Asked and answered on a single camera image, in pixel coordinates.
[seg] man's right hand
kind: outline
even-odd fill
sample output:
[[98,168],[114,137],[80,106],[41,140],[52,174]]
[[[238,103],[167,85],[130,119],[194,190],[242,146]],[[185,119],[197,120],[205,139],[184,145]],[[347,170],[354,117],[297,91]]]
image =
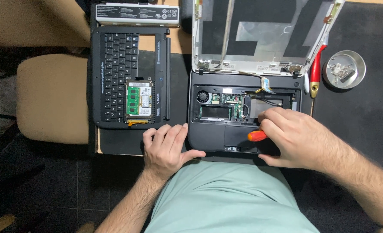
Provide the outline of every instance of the man's right hand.
[[297,167],[328,173],[353,149],[312,117],[275,107],[259,114],[260,129],[281,156],[259,155],[269,166]]

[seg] red screwdriver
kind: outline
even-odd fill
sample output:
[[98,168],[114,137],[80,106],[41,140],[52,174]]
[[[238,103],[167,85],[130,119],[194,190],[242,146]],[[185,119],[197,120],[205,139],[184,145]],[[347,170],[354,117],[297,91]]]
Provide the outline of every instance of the red screwdriver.
[[262,141],[266,139],[268,136],[262,131],[262,130],[256,130],[253,132],[250,132],[247,135],[247,139],[249,141]]

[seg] hairy forearm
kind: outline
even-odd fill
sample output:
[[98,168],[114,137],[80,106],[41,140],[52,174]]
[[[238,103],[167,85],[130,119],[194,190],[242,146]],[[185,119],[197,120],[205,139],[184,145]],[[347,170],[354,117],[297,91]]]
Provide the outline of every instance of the hairy forearm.
[[383,225],[383,169],[350,148],[326,173],[348,188],[371,219]]
[[96,233],[139,233],[165,181],[143,171],[135,185]]

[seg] chair cushion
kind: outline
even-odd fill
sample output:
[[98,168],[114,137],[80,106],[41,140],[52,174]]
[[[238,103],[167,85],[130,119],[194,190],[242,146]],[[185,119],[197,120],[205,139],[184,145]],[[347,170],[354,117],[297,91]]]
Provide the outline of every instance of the chair cushion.
[[51,54],[17,69],[17,124],[33,140],[88,143],[87,59]]

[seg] white battery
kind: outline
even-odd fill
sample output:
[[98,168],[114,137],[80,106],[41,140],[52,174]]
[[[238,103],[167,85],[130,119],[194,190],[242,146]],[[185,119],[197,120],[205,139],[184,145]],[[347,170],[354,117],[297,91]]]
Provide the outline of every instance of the white battery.
[[96,20],[100,24],[137,26],[180,26],[177,6],[106,3],[96,5]]

